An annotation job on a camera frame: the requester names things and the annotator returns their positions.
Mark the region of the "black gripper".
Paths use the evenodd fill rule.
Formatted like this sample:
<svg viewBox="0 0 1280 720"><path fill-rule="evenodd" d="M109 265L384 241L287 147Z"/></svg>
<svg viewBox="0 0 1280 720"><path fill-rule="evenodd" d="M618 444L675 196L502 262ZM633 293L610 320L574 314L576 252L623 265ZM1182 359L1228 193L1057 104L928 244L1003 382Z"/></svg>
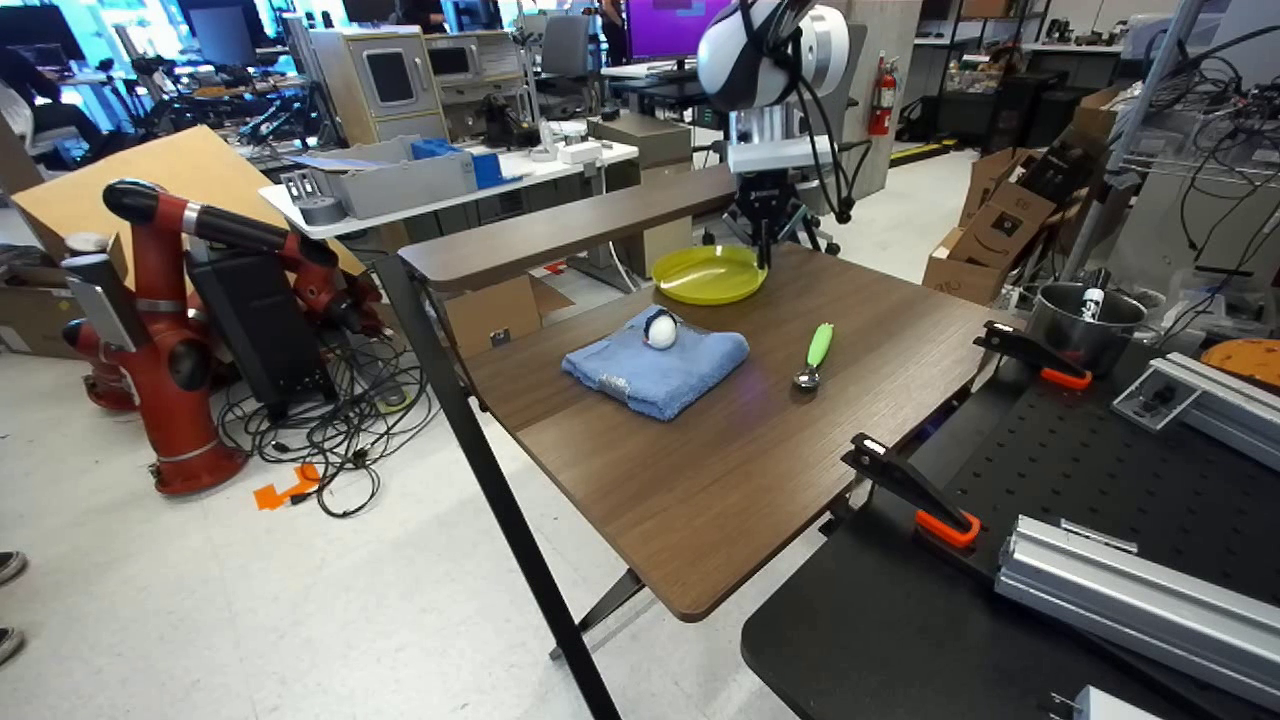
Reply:
<svg viewBox="0 0 1280 720"><path fill-rule="evenodd" d="M737 184L737 210L747 219L747 241L760 258L792 237L805 204L788 172L757 172Z"/></svg>

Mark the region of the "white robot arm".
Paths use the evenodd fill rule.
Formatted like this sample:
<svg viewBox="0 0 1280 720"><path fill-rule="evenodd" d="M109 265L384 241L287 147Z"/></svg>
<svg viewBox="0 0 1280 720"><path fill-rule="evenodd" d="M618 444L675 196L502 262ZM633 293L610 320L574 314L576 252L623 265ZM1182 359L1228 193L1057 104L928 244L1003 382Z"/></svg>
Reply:
<svg viewBox="0 0 1280 720"><path fill-rule="evenodd" d="M695 85L726 116L734 210L747 219L757 265L799 212L812 175L836 219L853 218L855 172L846 163L846 104L855 29L820 0L737 0L695 46Z"/></svg>

